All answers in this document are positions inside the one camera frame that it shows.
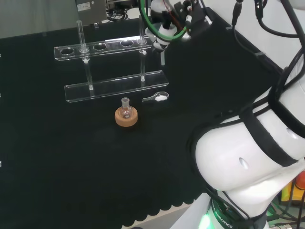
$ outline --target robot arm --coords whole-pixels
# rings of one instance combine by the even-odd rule
[[[140,14],[145,24],[156,36],[154,47],[162,52],[177,40],[189,40],[210,27],[211,19],[199,4],[199,0],[185,0],[171,4],[171,0],[153,0],[151,4],[152,23],[146,17],[144,0],[139,1]],[[161,23],[157,30],[155,25]]]
[[[236,1],[233,27],[242,2]],[[305,35],[289,1],[281,2],[302,45],[300,52],[270,91],[238,116],[199,127],[189,139],[193,166],[212,199],[208,216],[215,229],[269,228],[270,202],[305,169]],[[261,20],[263,0],[254,0],[254,6]]]

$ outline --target black cable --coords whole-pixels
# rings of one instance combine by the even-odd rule
[[[148,17],[148,0],[145,0],[145,10],[146,10],[146,15]]]
[[[206,6],[205,6],[203,0],[200,0],[200,1],[201,1],[201,4],[202,4],[202,7],[203,7],[204,9],[206,9]]]
[[[300,72],[295,78],[293,78],[290,82],[288,82],[284,87],[284,91],[286,91],[289,87],[291,87],[295,82],[299,81],[303,77],[303,75],[304,73]]]
[[[299,210],[299,216],[297,219],[297,224],[296,224],[296,229],[300,229],[300,224],[301,224],[301,219],[302,219],[302,211],[303,211],[303,207],[304,207],[304,200],[305,200],[305,192],[302,195],[302,199],[301,199],[301,206],[300,206],[300,210]]]
[[[235,203],[233,202],[233,200],[231,200],[231,198],[229,197],[229,195],[228,195],[226,192],[223,192],[223,193],[224,193],[224,195],[228,198],[228,200],[229,200],[238,210],[240,210],[242,213],[244,213],[245,216],[247,216],[248,219],[250,219],[250,216],[249,216],[244,210],[242,210],[237,204],[235,204]]]
[[[285,210],[279,215],[280,218],[285,215],[285,213],[289,210],[289,208],[291,206],[292,197],[294,195],[294,188],[295,188],[295,179],[293,179],[292,184],[291,184],[291,191],[290,191],[290,195],[289,195],[288,204],[287,204]]]
[[[264,7],[264,8],[266,7],[267,2],[268,2],[268,0],[264,0],[264,2],[263,2],[263,7]]]
[[[297,34],[282,33],[282,32],[278,32],[278,31],[270,29],[263,23],[262,19],[258,19],[258,23],[262,27],[262,29],[266,30],[267,32],[269,32],[273,35],[280,36],[280,37],[288,37],[288,38],[298,38]]]
[[[305,51],[305,34],[304,34],[303,28],[300,24],[300,21],[298,20],[296,14],[295,14],[295,11],[292,8],[289,0],[281,0],[281,2],[296,31],[296,34],[299,37],[300,43],[302,45],[303,54],[305,54],[305,52],[304,52]],[[301,79],[303,77],[304,73],[305,73],[305,64],[303,64],[303,67],[302,67],[301,71],[299,72],[299,74],[296,76],[296,78]],[[288,77],[289,77],[288,74],[284,73],[282,75],[281,79],[279,80],[279,82],[276,86],[276,96],[280,95],[283,92],[283,90],[285,88],[285,83],[286,83]]]
[[[235,39],[235,41],[238,43],[238,45],[239,45],[240,47],[242,47],[244,50],[246,50],[248,53],[250,53],[251,55],[254,55],[254,56],[257,58],[257,56],[255,55],[254,52],[252,52],[250,49],[248,49],[248,48],[245,47],[243,44],[241,44],[241,42],[238,40],[237,35],[236,35],[235,26],[232,27],[232,30],[233,30],[234,39]]]
[[[228,206],[229,208],[231,208],[231,210],[235,211],[236,214],[239,216],[239,218],[241,220],[244,220],[244,217],[242,216],[242,214],[237,211],[231,204],[229,204],[226,200],[224,200],[223,198],[221,198],[219,195],[217,195],[217,193],[214,193],[213,191],[211,191],[209,188],[206,188],[206,191],[209,192],[209,196],[212,198],[212,199],[217,199],[218,201],[220,201],[221,203],[225,204],[226,206]]]

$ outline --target black strap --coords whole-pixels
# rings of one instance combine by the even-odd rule
[[[252,107],[246,108],[239,117],[244,122],[253,140],[270,159],[283,167],[288,167],[297,162],[275,142],[261,122],[254,116]]]
[[[301,123],[293,114],[284,107],[278,100],[277,87],[272,87],[268,95],[268,103],[273,112],[281,119],[281,121],[294,133],[305,138],[305,125]]]

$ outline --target black tablecloth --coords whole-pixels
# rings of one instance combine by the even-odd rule
[[[59,62],[53,47],[78,43],[76,28],[0,40],[0,228],[119,229],[192,203],[203,191],[185,143],[198,124],[237,110],[277,78],[234,42],[215,16],[209,31],[166,51],[164,102],[151,89],[79,103],[64,86],[86,81],[81,60]],[[84,28],[86,42],[138,34],[138,21]],[[149,51],[146,71],[161,69]],[[91,58],[92,77],[138,73],[138,52]],[[127,96],[139,113],[115,123]]]

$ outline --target clear acrylic stand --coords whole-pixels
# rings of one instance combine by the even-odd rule
[[[144,35],[144,24],[140,16],[140,36],[124,39],[116,39],[103,42],[85,42],[81,21],[77,21],[80,44],[54,48],[54,57],[58,61],[66,61],[82,58],[87,82],[65,86],[67,102],[77,102],[89,99],[107,97],[146,90],[156,87],[165,87],[168,80],[163,71],[145,73],[146,49],[151,48],[151,40]],[[93,82],[90,71],[90,57],[122,53],[138,50],[141,57],[140,74],[128,75],[119,78]]]

